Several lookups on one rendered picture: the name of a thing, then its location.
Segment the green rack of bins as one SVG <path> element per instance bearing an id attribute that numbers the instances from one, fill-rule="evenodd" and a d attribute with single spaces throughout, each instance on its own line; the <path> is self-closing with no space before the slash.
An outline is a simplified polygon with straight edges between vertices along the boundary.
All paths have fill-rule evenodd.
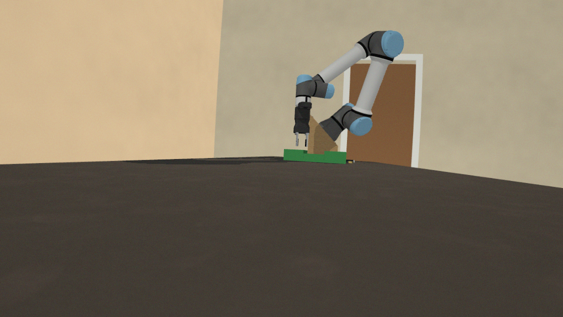
<path id="1" fill-rule="evenodd" d="M 311 154 L 307 150 L 284 149 L 284 160 L 346 164 L 346 152 L 324 151 L 324 154 Z"/>

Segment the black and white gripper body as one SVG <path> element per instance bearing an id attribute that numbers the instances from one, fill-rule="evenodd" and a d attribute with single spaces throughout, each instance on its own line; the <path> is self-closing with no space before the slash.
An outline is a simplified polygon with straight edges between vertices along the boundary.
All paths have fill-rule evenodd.
<path id="1" fill-rule="evenodd" d="M 299 134 L 310 133 L 310 111 L 312 108 L 311 98 L 307 96 L 299 96 L 295 98 L 295 125 L 293 133 Z"/>

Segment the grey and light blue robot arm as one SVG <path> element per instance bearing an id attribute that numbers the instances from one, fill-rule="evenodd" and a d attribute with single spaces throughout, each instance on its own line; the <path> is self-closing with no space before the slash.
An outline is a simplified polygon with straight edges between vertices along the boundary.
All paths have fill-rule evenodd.
<path id="1" fill-rule="evenodd" d="M 316 76 L 301 74 L 296 80 L 295 97 L 331 99 L 335 92 L 330 82 L 361 59 L 370 56 L 371 63 L 356 106 L 344 104 L 330 118 L 319 122 L 323 130 L 336 141 L 343 130 L 361 137 L 370 132 L 373 123 L 372 106 L 383 82 L 388 65 L 404 48 L 404 39 L 397 31 L 374 31 L 356 42 L 354 47 L 328 65 Z"/>

